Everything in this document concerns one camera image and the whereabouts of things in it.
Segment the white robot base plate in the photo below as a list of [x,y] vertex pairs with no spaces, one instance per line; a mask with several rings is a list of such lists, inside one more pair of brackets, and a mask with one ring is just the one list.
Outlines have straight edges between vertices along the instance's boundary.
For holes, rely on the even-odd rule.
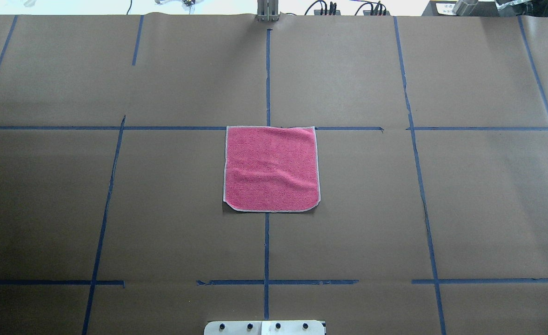
[[204,335],[325,335],[325,322],[319,320],[256,320],[209,322]]

